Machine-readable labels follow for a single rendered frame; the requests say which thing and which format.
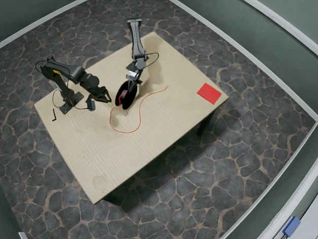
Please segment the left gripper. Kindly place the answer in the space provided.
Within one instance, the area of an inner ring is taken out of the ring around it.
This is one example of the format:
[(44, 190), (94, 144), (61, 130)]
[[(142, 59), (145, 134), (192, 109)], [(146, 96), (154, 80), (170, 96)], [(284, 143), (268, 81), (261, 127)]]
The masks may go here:
[[(139, 70), (137, 71), (136, 68), (134, 68), (133, 72), (130, 71), (131, 75), (134, 76), (134, 77), (135, 77), (135, 75), (137, 74), (137, 72), (139, 72)], [(137, 75), (138, 78), (137, 78), (136, 81), (135, 81), (135, 80), (134, 80), (134, 81), (131, 80), (131, 79), (129, 78), (130, 75), (126, 74), (126, 79), (128, 79), (128, 90), (129, 90), (129, 93), (131, 92), (131, 90), (132, 90), (135, 86), (137, 86), (138, 84), (142, 84), (142, 83), (143, 83), (142, 80), (139, 80), (141, 74), (142, 74), (142, 71), (140, 71), (140, 72), (138, 73), (138, 75)]]

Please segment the black disc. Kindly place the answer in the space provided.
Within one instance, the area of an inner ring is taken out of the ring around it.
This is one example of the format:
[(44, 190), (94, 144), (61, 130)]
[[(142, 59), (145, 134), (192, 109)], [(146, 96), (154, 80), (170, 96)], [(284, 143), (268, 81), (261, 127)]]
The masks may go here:
[[(122, 104), (123, 110), (126, 110), (130, 107), (132, 102), (135, 99), (136, 93), (137, 93), (138, 86), (132, 89), (132, 91), (129, 93), (128, 90), (128, 81), (125, 81), (121, 87), (119, 88), (116, 98), (115, 98), (115, 105), (118, 106), (119, 104)], [(127, 92), (126, 92), (127, 91)], [(126, 93), (124, 93), (126, 92)], [(122, 94), (124, 93), (124, 94)], [(120, 96), (121, 95), (121, 96)], [(119, 102), (119, 97), (120, 97), (120, 102)], [(120, 106), (119, 105), (119, 106)]]

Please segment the red flat rectangular pad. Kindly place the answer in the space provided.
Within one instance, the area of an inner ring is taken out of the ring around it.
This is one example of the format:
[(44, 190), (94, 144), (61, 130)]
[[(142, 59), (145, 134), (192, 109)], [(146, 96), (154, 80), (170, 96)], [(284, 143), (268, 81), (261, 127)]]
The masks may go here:
[(198, 90), (197, 94), (209, 101), (213, 105), (221, 96), (221, 93), (219, 91), (217, 91), (207, 83), (204, 83), (204, 85)]

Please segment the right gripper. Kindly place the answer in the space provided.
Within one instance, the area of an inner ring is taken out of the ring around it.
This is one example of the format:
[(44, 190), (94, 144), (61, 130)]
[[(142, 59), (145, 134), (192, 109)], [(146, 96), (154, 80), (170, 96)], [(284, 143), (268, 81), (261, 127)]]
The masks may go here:
[[(91, 99), (94, 99), (97, 102), (103, 102), (103, 103), (108, 103), (112, 101), (109, 96), (108, 90), (106, 89), (105, 86), (93, 87), (87, 91), (90, 93), (87, 100), (85, 101), (87, 103), (87, 107), (92, 107)], [(105, 94), (108, 96), (109, 100), (106, 98)]]

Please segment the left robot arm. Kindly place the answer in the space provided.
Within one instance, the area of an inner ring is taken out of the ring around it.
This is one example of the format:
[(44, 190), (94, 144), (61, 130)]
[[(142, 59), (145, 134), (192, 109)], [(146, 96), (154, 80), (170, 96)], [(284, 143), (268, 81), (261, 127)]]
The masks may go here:
[[(138, 68), (138, 70), (141, 70), (142, 68), (146, 67), (146, 60), (149, 59), (147, 55), (142, 55), (142, 54), (147, 54), (146, 51), (144, 51), (143, 45), (141, 43), (140, 39), (140, 33), (139, 33), (139, 28), (142, 23), (142, 19), (140, 17), (135, 18), (130, 18), (127, 19), (128, 21), (128, 27), (130, 28), (131, 34), (132, 34), (132, 59), (133, 62), (131, 62), (126, 69), (129, 71), (133, 71), (134, 68)], [(140, 23), (139, 23), (140, 22)], [(138, 49), (139, 47), (139, 49)], [(142, 54), (141, 54), (142, 53)], [(138, 61), (137, 61), (138, 58)], [(146, 60), (144, 60), (146, 59)], [(137, 66), (136, 66), (137, 65)]]

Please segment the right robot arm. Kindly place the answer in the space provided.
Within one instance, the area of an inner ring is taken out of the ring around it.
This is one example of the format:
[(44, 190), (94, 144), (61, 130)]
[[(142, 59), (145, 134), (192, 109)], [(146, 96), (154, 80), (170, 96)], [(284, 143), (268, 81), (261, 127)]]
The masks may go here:
[[(79, 84), (86, 91), (90, 88), (97, 87), (100, 83), (100, 80), (97, 76), (93, 76), (91, 73), (87, 74), (82, 66), (65, 65), (56, 62), (52, 55), (47, 58), (47, 61), (48, 62), (46, 64), (43, 63), (40, 68), (42, 74), (47, 79), (51, 79), (59, 89), (60, 94), (63, 97), (63, 101), (65, 102), (63, 106), (59, 108), (63, 114), (66, 114), (69, 110), (71, 110), (73, 106), (75, 106), (84, 98), (84, 96), (80, 92), (77, 92), (75, 94), (74, 90), (70, 88), (68, 88), (67, 91), (67, 85), (64, 83), (60, 75), (65, 76), (74, 84)], [(70, 72), (67, 68), (70, 70)], [(69, 100), (69, 98), (71, 101)], [(73, 103), (73, 105), (71, 104), (71, 102)]]

